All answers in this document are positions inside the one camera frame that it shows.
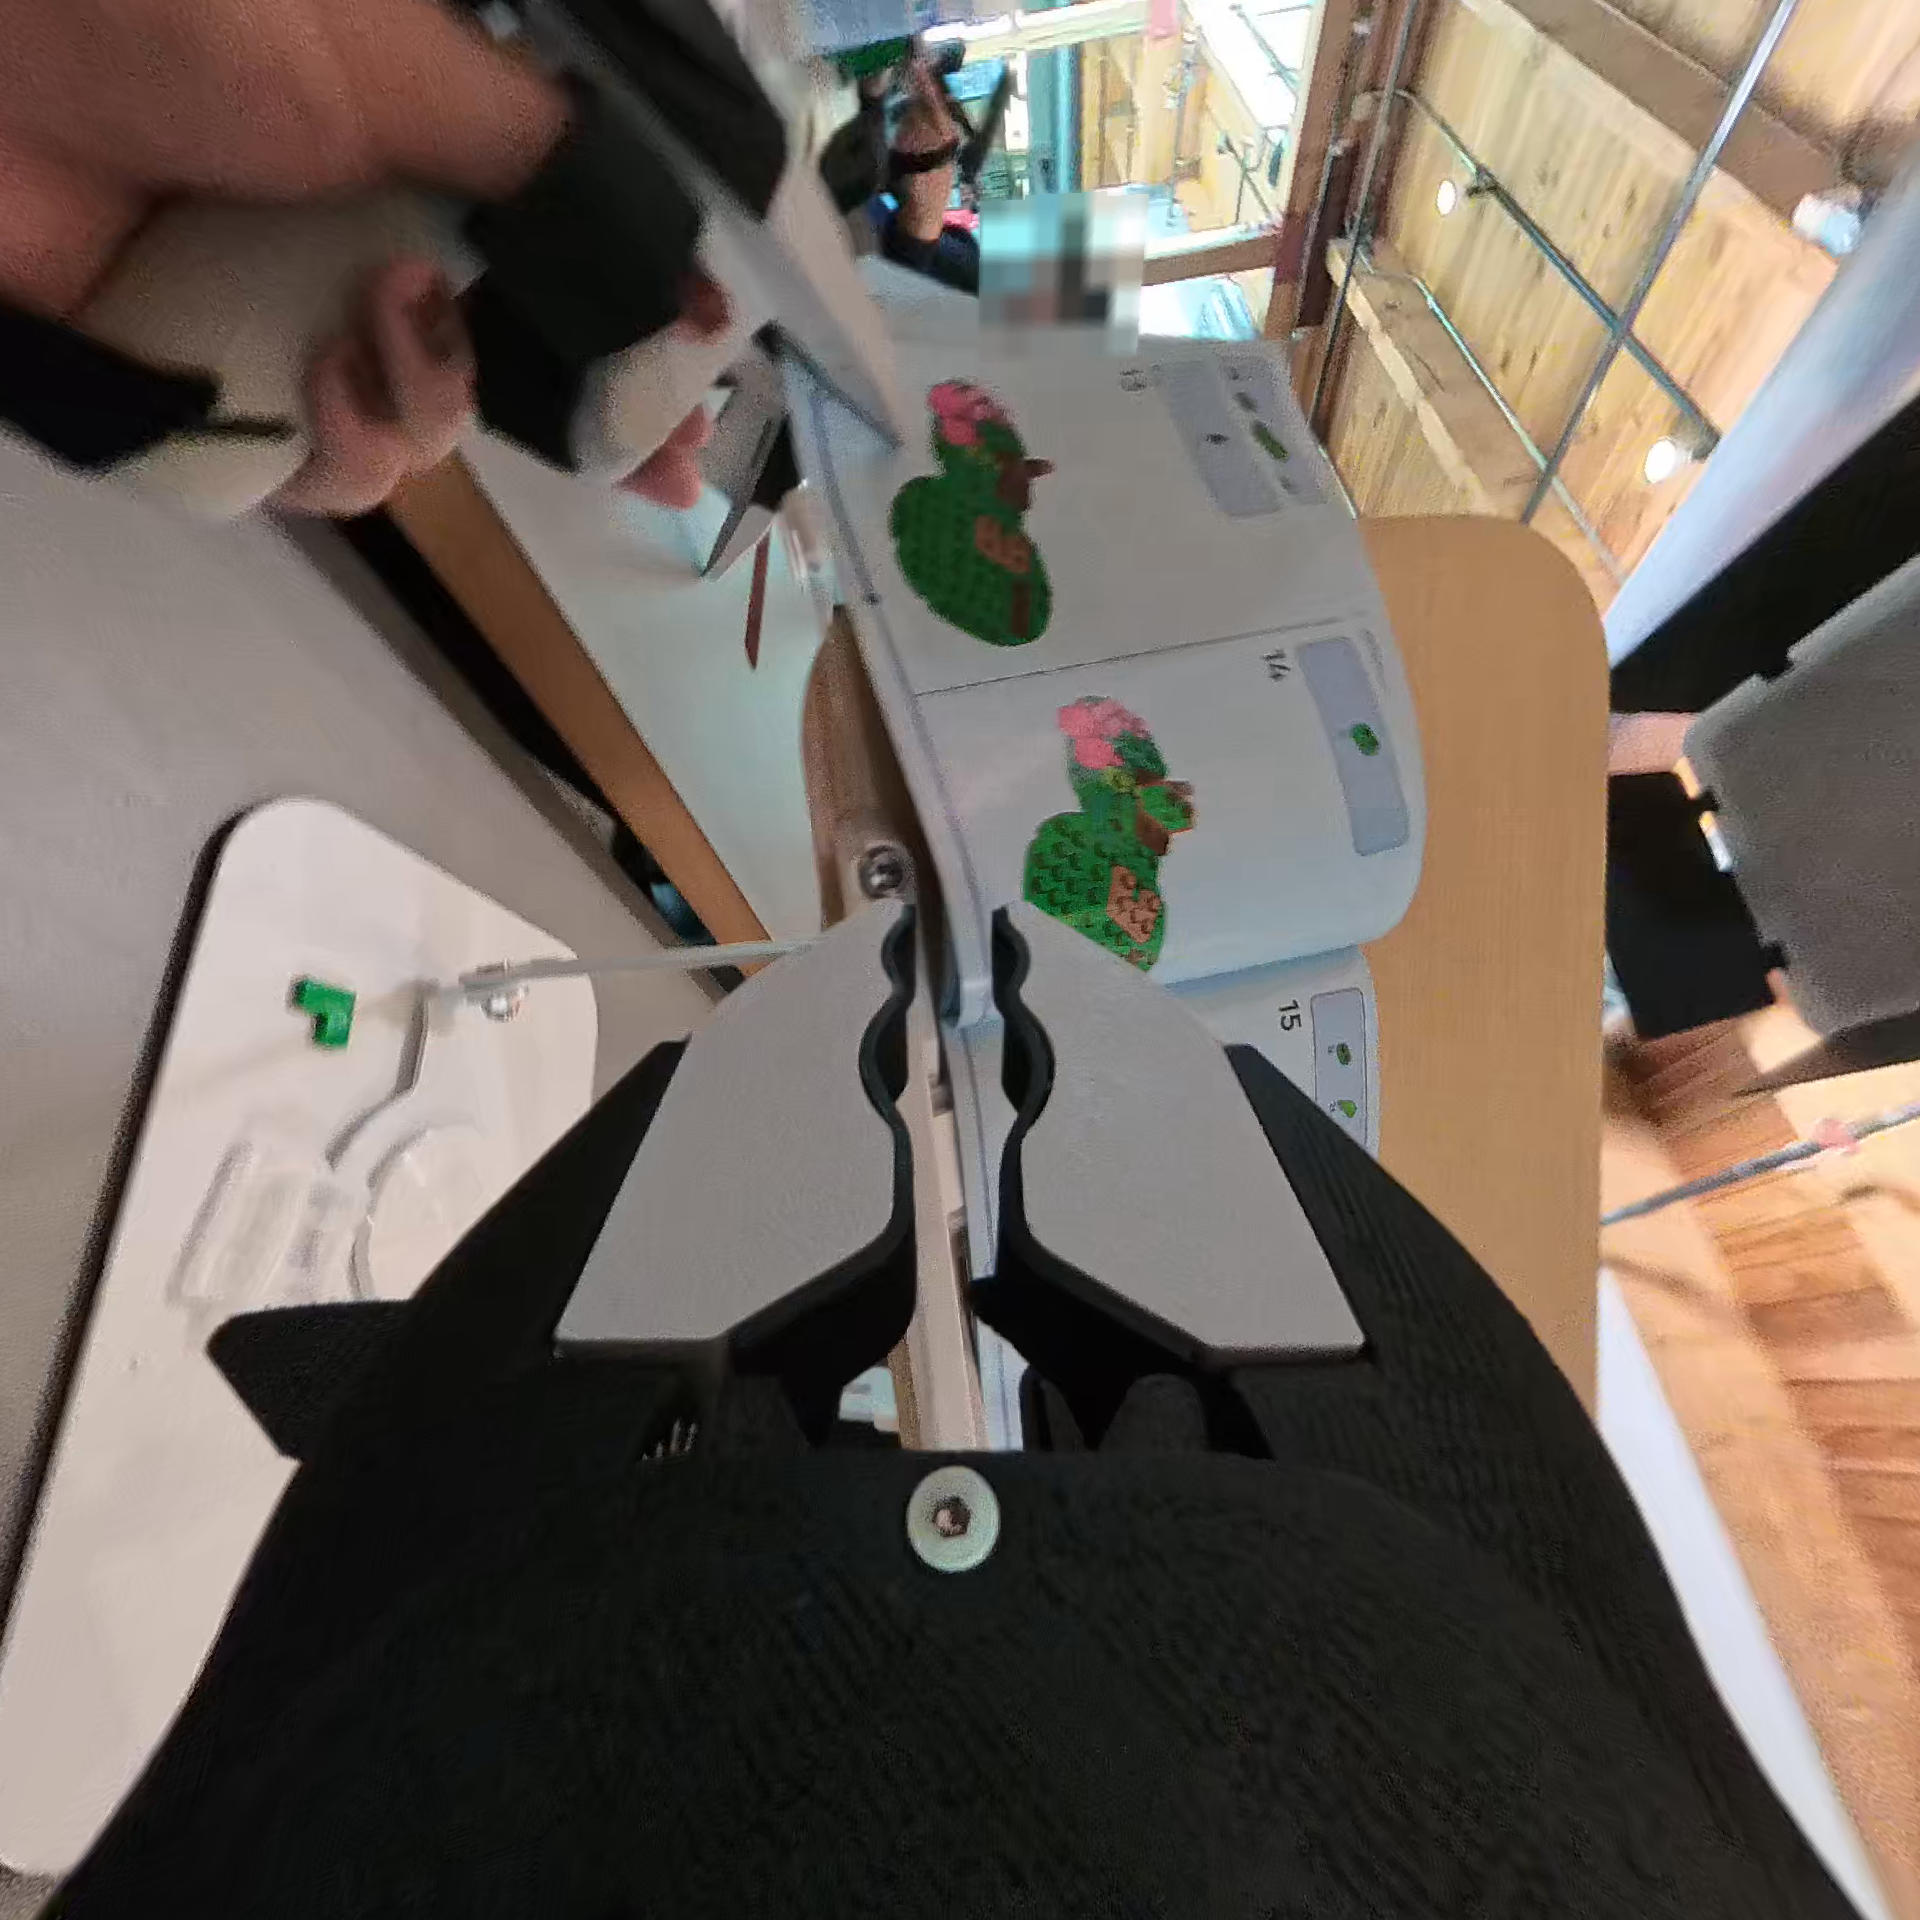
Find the grey chair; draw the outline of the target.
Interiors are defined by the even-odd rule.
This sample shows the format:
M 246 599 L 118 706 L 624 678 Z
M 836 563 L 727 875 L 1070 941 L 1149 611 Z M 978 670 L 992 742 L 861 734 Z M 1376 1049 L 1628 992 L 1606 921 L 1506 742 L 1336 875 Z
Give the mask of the grey chair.
M 1917 1062 L 1917 563 L 1684 740 L 1730 880 L 1817 1043 L 1760 1091 Z

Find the wood-edged desk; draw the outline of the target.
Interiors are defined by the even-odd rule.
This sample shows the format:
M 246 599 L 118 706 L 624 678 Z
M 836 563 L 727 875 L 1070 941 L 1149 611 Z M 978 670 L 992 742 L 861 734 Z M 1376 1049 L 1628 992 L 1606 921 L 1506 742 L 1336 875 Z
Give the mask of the wood-edged desk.
M 693 517 L 485 432 L 390 513 L 716 941 L 824 926 L 802 698 L 824 625 L 785 541 L 701 577 Z

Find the white rounded tray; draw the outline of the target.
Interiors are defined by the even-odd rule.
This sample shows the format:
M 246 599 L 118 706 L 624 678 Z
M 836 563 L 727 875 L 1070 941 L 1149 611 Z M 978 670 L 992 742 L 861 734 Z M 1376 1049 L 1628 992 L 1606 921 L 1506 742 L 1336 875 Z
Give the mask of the white rounded tray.
M 228 1143 L 255 1116 L 328 1137 L 396 1079 L 412 981 L 564 956 L 555 937 L 337 805 L 257 805 L 225 835 L 113 1220 L 86 1346 L 4 1639 L 4 1864 L 61 1879 L 99 1834 L 192 1691 L 291 1478 L 164 1283 Z M 287 1013 L 313 975 L 359 996 L 347 1051 Z M 462 1056 L 517 1175 L 582 1116 L 586 981 L 478 1014 Z

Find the clear acrylic holder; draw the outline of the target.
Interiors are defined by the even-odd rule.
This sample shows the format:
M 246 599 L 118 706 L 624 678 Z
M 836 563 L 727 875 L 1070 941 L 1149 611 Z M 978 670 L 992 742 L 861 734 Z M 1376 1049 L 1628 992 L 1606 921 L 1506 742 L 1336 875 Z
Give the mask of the clear acrylic holder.
M 462 1056 L 478 1014 L 412 981 L 396 1079 L 328 1137 L 255 1116 L 228 1143 L 164 1283 L 204 1325 L 225 1313 L 405 1301 L 517 1175 L 511 1132 Z

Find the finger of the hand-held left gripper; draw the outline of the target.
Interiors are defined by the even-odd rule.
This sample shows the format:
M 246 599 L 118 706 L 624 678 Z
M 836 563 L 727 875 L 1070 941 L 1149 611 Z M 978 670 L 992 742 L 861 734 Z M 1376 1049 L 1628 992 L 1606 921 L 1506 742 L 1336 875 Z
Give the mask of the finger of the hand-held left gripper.
M 696 174 L 712 228 L 708 272 L 739 315 L 754 332 L 771 329 L 830 399 L 880 444 L 898 447 L 906 386 L 896 345 L 818 168 L 788 166 L 762 212 L 708 166 Z

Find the metal conduit pipe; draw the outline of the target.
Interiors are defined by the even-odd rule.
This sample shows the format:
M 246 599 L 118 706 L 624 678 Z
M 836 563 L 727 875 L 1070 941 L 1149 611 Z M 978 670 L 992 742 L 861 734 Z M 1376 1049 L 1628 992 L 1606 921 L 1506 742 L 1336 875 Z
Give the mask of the metal conduit pipe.
M 1511 185 L 1458 138 L 1453 122 L 1447 122 L 1420 92 L 1405 86 L 1370 88 L 1364 92 L 1370 104 L 1391 101 L 1396 111 L 1411 112 L 1435 130 L 1447 151 L 1455 162 L 1455 174 L 1468 178 L 1468 185 L 1455 188 L 1458 200 L 1483 199 L 1490 200 L 1502 216 L 1525 237 L 1525 243 L 1553 267 L 1553 275 L 1582 300 L 1593 319 L 1606 332 L 1606 337 L 1620 337 L 1620 354 L 1628 355 L 1643 378 L 1655 386 L 1655 392 L 1679 413 L 1689 430 L 1693 462 L 1704 462 L 1715 444 L 1718 430 L 1707 417 L 1707 410 L 1684 388 L 1684 383 L 1643 348 L 1643 340 L 1623 322 L 1620 310 L 1597 291 L 1597 287 L 1574 265 L 1574 259 L 1557 248 L 1557 240 L 1521 207 L 1521 200 L 1511 193 Z

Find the wooden booklet board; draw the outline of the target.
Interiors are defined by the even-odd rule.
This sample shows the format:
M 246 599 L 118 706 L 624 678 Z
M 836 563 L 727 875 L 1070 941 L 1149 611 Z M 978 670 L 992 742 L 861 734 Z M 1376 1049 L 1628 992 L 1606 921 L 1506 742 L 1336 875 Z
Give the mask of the wooden booklet board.
M 1381 1173 L 1410 1192 L 1502 1286 L 1579 1404 L 1596 1395 L 1597 1276 L 1597 964 L 1603 804 L 1597 760 L 1603 646 L 1570 563 L 1502 520 L 1391 520 L 1364 541 L 1417 711 L 1429 829 L 1402 921 L 1364 947 L 1380 1008 L 1380 1145 L 1364 1151 L 1310 1117 L 1275 1079 L 1255 1110 L 1303 1180 L 1364 1346 L 1385 1360 L 1385 1322 L 1362 1280 L 1385 1272 L 1362 1227 L 1330 1221 L 1313 1183 Z M 826 918 L 867 908 L 855 858 L 921 832 L 868 686 L 840 590 L 802 703 L 802 780 Z M 907 841 L 917 959 L 934 1051 L 941 1034 L 928 959 L 941 908 L 928 858 Z M 1240 1372 L 1189 1377 L 1224 1383 Z

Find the open instruction booklet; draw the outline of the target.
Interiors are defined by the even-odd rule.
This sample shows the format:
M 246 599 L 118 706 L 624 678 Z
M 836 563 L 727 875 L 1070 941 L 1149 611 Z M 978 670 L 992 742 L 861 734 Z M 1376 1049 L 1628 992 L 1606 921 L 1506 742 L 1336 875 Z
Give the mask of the open instruction booklet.
M 1376 574 L 1266 351 L 996 354 L 906 327 L 898 378 L 898 447 L 813 378 L 788 392 L 941 908 L 928 987 L 976 1254 L 996 912 L 1035 906 L 1168 987 L 1364 959 L 1417 898 L 1429 796 Z M 1028 1365 L 1084 1428 L 1127 1377 L 1228 1375 L 1082 1310 Z

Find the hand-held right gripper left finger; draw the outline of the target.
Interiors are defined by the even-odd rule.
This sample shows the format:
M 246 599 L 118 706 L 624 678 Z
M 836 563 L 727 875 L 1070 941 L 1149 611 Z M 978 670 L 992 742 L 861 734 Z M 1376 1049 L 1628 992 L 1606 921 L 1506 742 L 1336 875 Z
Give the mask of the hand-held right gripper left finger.
M 558 1316 L 561 1351 L 708 1359 L 910 1245 L 914 964 L 914 908 L 880 901 L 727 996 L 665 1081 Z

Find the person's left hand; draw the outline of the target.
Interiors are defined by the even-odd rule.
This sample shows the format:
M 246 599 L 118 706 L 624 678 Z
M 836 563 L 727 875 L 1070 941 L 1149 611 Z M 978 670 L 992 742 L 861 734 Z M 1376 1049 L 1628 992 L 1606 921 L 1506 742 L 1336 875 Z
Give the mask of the person's left hand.
M 207 375 L 73 329 L 162 203 L 398 180 L 501 203 L 561 150 L 577 98 L 445 3 L 6 3 L 4 427 L 104 471 L 208 421 Z M 445 276 L 383 265 L 309 360 L 309 450 L 271 507 L 371 513 L 457 450 L 473 404 Z

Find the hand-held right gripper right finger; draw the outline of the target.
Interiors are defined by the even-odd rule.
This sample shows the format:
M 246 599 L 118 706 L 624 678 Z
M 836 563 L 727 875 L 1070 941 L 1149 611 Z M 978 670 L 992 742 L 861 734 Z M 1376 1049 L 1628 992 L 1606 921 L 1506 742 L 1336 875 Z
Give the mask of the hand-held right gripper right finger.
M 1070 1313 L 1198 1372 L 1351 1359 L 1364 1334 L 1258 1087 L 1372 1145 L 1372 975 L 1355 947 L 1164 984 L 1013 903 L 972 1035 L 972 1310 L 1028 1360 Z

